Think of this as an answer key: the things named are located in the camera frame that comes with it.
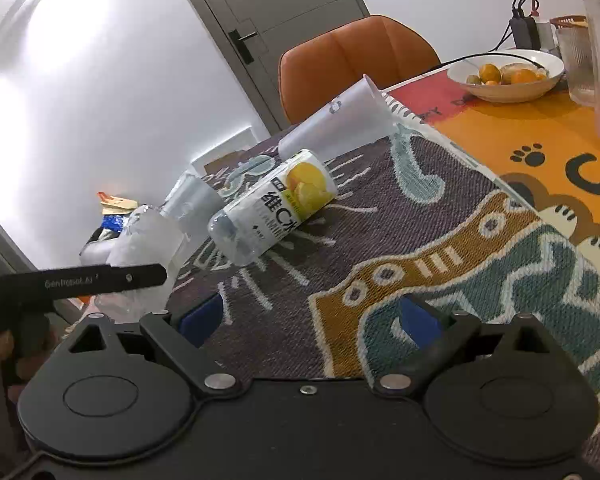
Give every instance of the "white bowl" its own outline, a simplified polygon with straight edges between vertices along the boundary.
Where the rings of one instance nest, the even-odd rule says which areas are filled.
[[[510,63],[524,63],[524,60],[516,57],[499,56],[499,52],[505,54],[516,54],[531,61],[541,64],[548,72],[547,79],[534,83],[518,83],[514,85],[469,85],[466,83],[467,76],[478,75],[480,67],[491,63],[502,68]],[[558,84],[564,73],[564,63],[559,57],[552,54],[540,52],[539,50],[502,50],[496,51],[488,56],[472,57],[453,63],[446,72],[452,81],[462,85],[468,92],[480,99],[492,103],[524,103],[538,99]]]

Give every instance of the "orange chair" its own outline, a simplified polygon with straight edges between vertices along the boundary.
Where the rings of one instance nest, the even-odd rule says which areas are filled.
[[[416,32],[385,16],[348,23],[292,48],[280,59],[286,118],[301,123],[367,74],[378,88],[417,76],[440,59]]]

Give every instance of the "table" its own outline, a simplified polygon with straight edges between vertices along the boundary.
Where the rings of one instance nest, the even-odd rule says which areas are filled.
[[[561,83],[522,104],[474,98],[442,70],[390,91],[519,192],[600,271],[600,140]]]
[[[167,308],[188,312],[213,293],[223,321],[204,349],[242,377],[372,380],[410,359],[397,299],[416,292],[444,312],[492,322],[532,312],[600,396],[600,273],[551,225],[427,139],[420,120],[328,162],[336,199],[238,268],[211,240],[182,269]],[[227,201],[279,162],[280,136],[237,162]],[[600,468],[600,425],[587,449]]]

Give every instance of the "orange tablecloth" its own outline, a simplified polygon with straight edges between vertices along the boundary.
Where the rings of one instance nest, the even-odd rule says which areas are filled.
[[[600,141],[564,86],[522,104],[466,94],[446,71],[390,92],[510,184],[600,272]]]

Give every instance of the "bottle label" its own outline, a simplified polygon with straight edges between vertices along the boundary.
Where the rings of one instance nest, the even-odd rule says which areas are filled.
[[[338,188],[309,150],[283,162],[224,212],[258,254],[275,245],[318,209]]]

